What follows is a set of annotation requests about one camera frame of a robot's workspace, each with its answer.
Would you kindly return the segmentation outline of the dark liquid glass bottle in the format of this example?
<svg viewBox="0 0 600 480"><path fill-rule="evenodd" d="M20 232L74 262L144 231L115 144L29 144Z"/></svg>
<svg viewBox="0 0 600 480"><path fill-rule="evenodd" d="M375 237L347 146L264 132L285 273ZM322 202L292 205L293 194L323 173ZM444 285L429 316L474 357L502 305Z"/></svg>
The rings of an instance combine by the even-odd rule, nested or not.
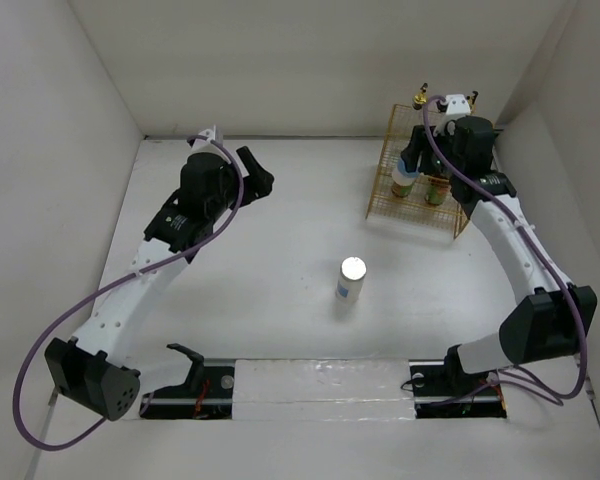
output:
<svg viewBox="0 0 600 480"><path fill-rule="evenodd" d="M476 110L476 101L479 96L479 92L477 90L473 90L472 94L469 97L471 112L474 113Z"/></svg>

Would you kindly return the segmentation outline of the clear glass oil bottle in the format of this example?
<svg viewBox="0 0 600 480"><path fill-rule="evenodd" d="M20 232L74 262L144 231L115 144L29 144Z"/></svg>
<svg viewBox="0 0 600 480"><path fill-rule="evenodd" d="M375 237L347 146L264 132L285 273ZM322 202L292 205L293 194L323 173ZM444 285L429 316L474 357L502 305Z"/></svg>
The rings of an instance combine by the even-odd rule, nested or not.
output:
<svg viewBox="0 0 600 480"><path fill-rule="evenodd" d="M428 83L424 82L419 91L412 98L412 108L416 111L422 110L428 102Z"/></svg>

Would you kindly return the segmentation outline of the silver lid shaker jar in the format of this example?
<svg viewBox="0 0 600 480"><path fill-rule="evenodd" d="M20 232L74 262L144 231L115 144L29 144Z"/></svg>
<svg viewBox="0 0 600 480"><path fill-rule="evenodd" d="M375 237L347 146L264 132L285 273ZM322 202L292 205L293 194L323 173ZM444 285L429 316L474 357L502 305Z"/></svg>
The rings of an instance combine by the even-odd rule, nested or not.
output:
<svg viewBox="0 0 600 480"><path fill-rule="evenodd" d="M361 258L345 258L340 264L336 297L345 302L355 303L360 296L366 274L367 266Z"/></svg>
<svg viewBox="0 0 600 480"><path fill-rule="evenodd" d="M406 164L402 159L399 159L392 171L393 182L401 187L411 186L416 179L419 177L420 172L415 169L414 171L408 171Z"/></svg>

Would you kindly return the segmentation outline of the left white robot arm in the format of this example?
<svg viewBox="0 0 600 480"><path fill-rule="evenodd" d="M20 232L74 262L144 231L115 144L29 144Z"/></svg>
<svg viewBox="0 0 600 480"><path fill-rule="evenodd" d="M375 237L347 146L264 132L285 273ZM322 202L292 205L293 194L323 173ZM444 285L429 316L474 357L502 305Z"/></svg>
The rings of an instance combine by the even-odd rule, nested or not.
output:
<svg viewBox="0 0 600 480"><path fill-rule="evenodd" d="M115 287L68 341L53 339L44 356L59 393L108 421L122 418L137 399L171 387L192 396L202 387L204 358L178 343L177 358L139 366L129 353L133 340L169 284L193 261L215 224L268 196L274 177L248 147L236 151L247 173L217 154L194 145L180 172L179 187L144 231L130 265L131 278Z"/></svg>

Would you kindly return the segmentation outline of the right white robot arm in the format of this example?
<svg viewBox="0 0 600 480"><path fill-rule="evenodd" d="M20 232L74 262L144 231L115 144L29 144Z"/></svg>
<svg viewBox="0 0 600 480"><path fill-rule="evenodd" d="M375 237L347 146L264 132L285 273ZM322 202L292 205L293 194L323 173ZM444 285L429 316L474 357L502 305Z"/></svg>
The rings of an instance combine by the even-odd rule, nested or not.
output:
<svg viewBox="0 0 600 480"><path fill-rule="evenodd" d="M577 286L550 259L521 207L511 180L495 170L496 134L477 116L415 126L398 162L407 174L444 178L466 217L488 241L517 303L497 331L449 348L442 381L453 393L474 387L479 375L502 368L577 355L576 385L588 367L586 337L597 307L589 286Z"/></svg>

